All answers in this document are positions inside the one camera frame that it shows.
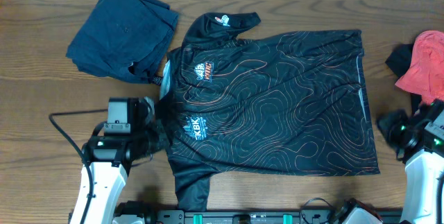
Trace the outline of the black orange patterned jersey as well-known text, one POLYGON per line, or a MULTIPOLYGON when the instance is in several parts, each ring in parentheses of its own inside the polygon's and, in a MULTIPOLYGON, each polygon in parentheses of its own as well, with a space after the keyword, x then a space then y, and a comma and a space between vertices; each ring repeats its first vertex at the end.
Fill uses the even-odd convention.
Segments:
POLYGON ((260 22, 254 12, 206 13, 168 54, 155 116, 181 210, 205 211, 211 177, 227 171, 379 173, 361 31, 241 38, 260 22))

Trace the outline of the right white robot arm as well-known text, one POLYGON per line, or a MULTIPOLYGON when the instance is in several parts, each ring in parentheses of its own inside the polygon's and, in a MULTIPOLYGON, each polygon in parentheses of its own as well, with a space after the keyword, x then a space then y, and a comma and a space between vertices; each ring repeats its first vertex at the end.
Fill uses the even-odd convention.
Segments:
POLYGON ((410 117, 382 115, 377 127, 404 165, 407 191, 401 223, 443 223, 443 102, 436 99, 410 117))

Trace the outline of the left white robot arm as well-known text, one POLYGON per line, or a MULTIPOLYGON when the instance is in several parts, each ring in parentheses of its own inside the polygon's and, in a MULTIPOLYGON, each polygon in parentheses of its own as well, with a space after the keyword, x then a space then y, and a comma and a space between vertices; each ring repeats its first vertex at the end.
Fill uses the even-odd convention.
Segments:
POLYGON ((140 201, 118 203, 133 162, 151 158, 170 145, 161 121, 139 127, 104 122, 83 146, 86 165, 70 223, 155 223, 156 215, 140 201))

